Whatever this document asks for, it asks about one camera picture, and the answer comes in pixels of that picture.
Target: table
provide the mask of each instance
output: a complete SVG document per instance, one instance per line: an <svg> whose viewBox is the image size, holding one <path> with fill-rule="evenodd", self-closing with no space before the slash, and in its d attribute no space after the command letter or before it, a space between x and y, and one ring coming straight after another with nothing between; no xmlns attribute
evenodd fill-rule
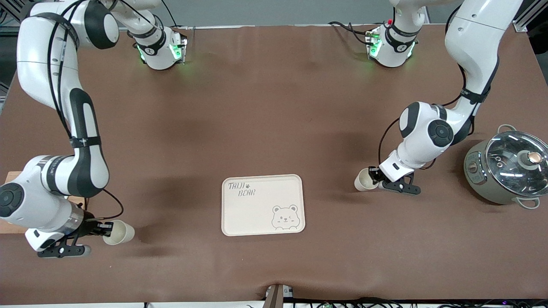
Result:
<svg viewBox="0 0 548 308"><path fill-rule="evenodd" d="M187 64L166 71L143 65L125 36L79 52L108 188L137 238L109 247L88 237L90 257L42 260L22 235L0 235L1 304L255 300L275 283L302 298L548 297L548 199L534 211L494 206L462 170L467 150L500 124L548 140L548 89L524 33L503 38L476 132L416 173L416 197L359 193L353 180L376 164L381 134L408 104L458 94L443 26L425 26L396 69L368 61L340 28L186 33ZM55 112L17 82L0 132L0 178L36 155L72 152ZM383 156L399 142L391 131ZM289 173L303 181L303 232L222 234L224 179ZM90 210L118 208L102 193Z"/></svg>

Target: bear drawing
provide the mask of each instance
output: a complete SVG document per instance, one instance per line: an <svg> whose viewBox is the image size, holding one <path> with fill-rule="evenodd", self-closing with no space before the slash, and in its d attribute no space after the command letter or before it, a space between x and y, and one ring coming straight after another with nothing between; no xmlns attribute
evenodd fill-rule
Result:
<svg viewBox="0 0 548 308"><path fill-rule="evenodd" d="M292 204L288 208L275 206L272 208L274 218L272 218L272 226L276 230L297 230L297 226L301 223L297 215L297 206Z"/></svg>

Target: wooden block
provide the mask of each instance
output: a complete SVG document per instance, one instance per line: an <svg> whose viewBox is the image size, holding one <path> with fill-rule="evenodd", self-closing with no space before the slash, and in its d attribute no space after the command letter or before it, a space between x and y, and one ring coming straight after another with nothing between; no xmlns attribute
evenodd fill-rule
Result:
<svg viewBox="0 0 548 308"><path fill-rule="evenodd" d="M5 178L5 183L15 180L15 178L17 178L19 174L21 174L21 171L8 172L8 176L6 176ZM75 204L84 203L84 198L82 197L70 196L68 200ZM0 219L0 234L25 233L25 231L27 231L27 228L16 226L10 224L5 220Z"/></svg>

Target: electric pot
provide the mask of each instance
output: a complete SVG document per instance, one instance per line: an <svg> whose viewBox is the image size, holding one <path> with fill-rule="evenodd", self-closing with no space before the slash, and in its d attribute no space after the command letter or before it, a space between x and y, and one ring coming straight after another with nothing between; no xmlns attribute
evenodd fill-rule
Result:
<svg viewBox="0 0 548 308"><path fill-rule="evenodd" d="M515 127L499 126L497 135L468 151L464 173L468 183L483 198L499 203L517 203L536 209L539 197L548 193L548 147L535 136ZM525 201L534 202L533 206Z"/></svg>

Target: pot lid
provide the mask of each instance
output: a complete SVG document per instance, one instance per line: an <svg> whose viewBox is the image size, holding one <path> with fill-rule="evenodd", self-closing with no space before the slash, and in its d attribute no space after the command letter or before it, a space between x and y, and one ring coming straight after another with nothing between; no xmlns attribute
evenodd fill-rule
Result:
<svg viewBox="0 0 548 308"><path fill-rule="evenodd" d="M548 193L548 148L535 136L510 131L487 144L487 167L505 189L522 197Z"/></svg>

